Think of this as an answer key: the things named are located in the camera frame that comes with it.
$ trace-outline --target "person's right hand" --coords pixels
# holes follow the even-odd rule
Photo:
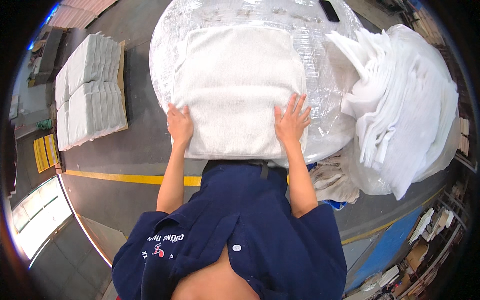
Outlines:
[[[288,102],[287,111],[282,117],[282,112],[278,106],[275,106],[275,132],[278,139],[287,148],[290,145],[298,143],[303,134],[303,130],[310,124],[310,106],[300,114],[303,102],[307,97],[303,94],[294,108],[295,101],[297,100],[297,94],[293,94]]]
[[[188,106],[180,112],[172,103],[168,104],[167,113],[168,132],[172,136],[173,143],[186,146],[193,135],[193,122],[190,118]]]

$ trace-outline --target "printed logo on shirt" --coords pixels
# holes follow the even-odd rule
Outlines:
[[[163,240],[162,240],[162,236],[161,235],[154,235],[153,237],[148,237],[147,238],[147,241],[151,241],[151,240],[156,240],[156,241],[164,241],[164,240],[169,240],[170,242],[172,243],[175,243],[179,240],[183,240],[184,238],[184,235],[183,234],[180,234],[180,235],[175,235],[175,234],[168,234],[168,235],[164,235],[163,236]]]
[[[165,255],[165,252],[163,252],[162,249],[160,249],[160,246],[162,245],[162,243],[158,243],[157,245],[155,245],[154,249],[155,249],[155,252],[152,253],[152,255],[155,255],[158,253],[158,257],[163,257],[163,255]]]

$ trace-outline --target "yellow floor line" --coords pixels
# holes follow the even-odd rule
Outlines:
[[[419,208],[420,206],[424,206],[425,204],[427,204],[431,199],[433,199],[436,195],[438,195],[443,189],[445,188],[445,186],[443,186],[441,189],[439,189],[435,194],[433,194],[430,198],[428,198],[427,200],[423,201],[422,204],[420,204],[419,206],[415,207],[413,210],[409,211],[408,213],[404,214],[403,216],[401,217],[398,217],[396,218],[395,220],[393,221],[390,221],[380,227],[377,227],[373,230],[370,230],[370,231],[367,231],[365,233],[362,233],[362,234],[359,234],[357,236],[354,236],[352,238],[349,238],[349,239],[346,239],[346,240],[343,240],[342,241],[342,245],[346,245],[346,244],[349,244],[349,243],[352,243],[352,242],[355,242],[356,240],[361,240],[361,239],[365,239],[377,232],[379,232],[380,230],[382,229],[385,229],[387,227],[390,227],[393,223],[395,223],[396,221],[402,219],[403,217],[405,216],[408,216],[409,214],[411,214],[412,212],[414,212],[417,208]]]
[[[83,171],[74,171],[74,170],[66,170],[64,174],[95,178],[95,179],[103,179],[103,180],[146,183],[146,184],[162,184],[162,181],[163,181],[163,176],[161,175],[155,176],[155,175],[107,174],[107,173],[83,172]],[[200,186],[201,180],[202,180],[202,176],[184,176],[183,185],[184,186]]]
[[[162,184],[163,181],[163,176],[154,176],[154,175],[128,175],[128,174],[107,174],[107,173],[95,173],[95,172],[83,172],[83,171],[73,171],[73,170],[66,170],[64,174],[67,175],[74,175],[74,176],[81,176],[81,177],[88,177],[88,178],[95,178],[95,179],[103,179],[103,180],[113,180],[113,181],[121,181],[121,182],[133,182],[133,183],[146,183],[146,184]],[[202,180],[202,176],[184,176],[183,177],[183,185],[184,186],[200,186],[200,181]],[[424,206],[427,204],[428,201],[433,199],[438,193],[440,193],[445,186],[443,186],[441,189],[439,189],[435,194],[433,194],[432,197],[428,198],[425,200],[421,205],[415,207],[417,209],[420,206]],[[380,230],[383,230],[396,221],[400,220],[401,218],[409,215],[411,212],[413,212],[415,209],[412,211],[406,213],[405,215],[396,218],[393,221],[390,221],[380,227],[377,227],[373,230],[370,230],[368,232],[359,234],[355,237],[346,239],[342,241],[342,245],[352,243],[356,240],[361,240],[364,238],[367,238],[376,232],[379,232]]]

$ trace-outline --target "navy blue shirt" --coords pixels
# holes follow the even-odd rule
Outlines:
[[[143,213],[113,260],[120,298],[170,299],[182,278],[216,262],[226,244],[232,269],[260,299],[341,299],[347,266],[332,208],[295,218],[285,179],[260,172],[216,166],[170,215]]]

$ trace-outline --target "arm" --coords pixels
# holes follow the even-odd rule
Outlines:
[[[283,117],[281,116],[280,108],[275,107],[275,131],[287,152],[290,177],[290,206],[292,214],[297,218],[318,206],[315,189],[303,160],[299,142],[303,130],[310,124],[308,115],[311,107],[308,107],[300,114],[306,97],[307,95],[303,94],[297,107],[294,108],[297,94],[293,94]]]
[[[168,107],[168,132],[173,138],[173,145],[167,170],[158,191],[156,210],[171,214],[183,203],[184,154],[193,134],[193,122],[187,106],[183,108],[183,113],[171,103]]]

